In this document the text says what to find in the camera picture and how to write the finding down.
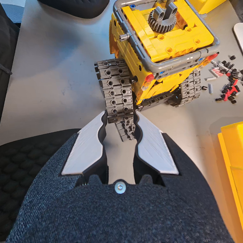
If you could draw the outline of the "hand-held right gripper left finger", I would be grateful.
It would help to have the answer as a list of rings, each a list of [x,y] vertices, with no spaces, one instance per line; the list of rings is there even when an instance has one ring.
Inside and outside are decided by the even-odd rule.
[[[77,134],[61,175],[77,175],[88,172],[88,169],[104,155],[102,138],[107,124],[107,112],[102,111]]]

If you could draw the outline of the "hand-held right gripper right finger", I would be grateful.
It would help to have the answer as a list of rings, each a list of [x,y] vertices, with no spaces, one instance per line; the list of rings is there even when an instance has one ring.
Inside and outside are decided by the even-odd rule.
[[[135,155],[159,174],[179,175],[163,132],[139,111],[134,113]]]

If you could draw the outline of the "yellow toy brick bulldozer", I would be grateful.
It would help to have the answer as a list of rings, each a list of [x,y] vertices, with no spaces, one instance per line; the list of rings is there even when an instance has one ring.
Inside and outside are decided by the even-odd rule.
[[[115,58],[97,61],[95,71],[108,123],[128,126],[135,110],[197,99],[200,68],[219,40],[189,1],[116,1],[109,47]]]

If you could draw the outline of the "yellow storage bin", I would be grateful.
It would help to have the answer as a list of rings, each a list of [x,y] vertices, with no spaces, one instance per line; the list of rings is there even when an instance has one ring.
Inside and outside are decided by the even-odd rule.
[[[243,226],[243,122],[221,127],[218,134],[241,228]]]
[[[199,14],[209,13],[226,0],[189,0]]]

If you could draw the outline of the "pile of small brick pins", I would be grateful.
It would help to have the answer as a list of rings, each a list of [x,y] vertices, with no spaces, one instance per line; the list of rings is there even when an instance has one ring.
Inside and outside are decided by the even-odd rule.
[[[205,77],[209,94],[214,93],[214,84],[219,85],[220,96],[215,98],[216,102],[229,101],[236,104],[236,97],[242,90],[242,68],[235,66],[236,56],[229,56],[228,60],[218,59],[220,52],[217,52],[209,61],[210,76]]]

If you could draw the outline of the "black quilted wrist rest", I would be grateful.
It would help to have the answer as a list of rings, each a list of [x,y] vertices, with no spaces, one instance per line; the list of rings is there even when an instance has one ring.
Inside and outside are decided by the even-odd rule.
[[[75,17],[92,19],[99,16],[109,0],[39,0],[42,4]]]

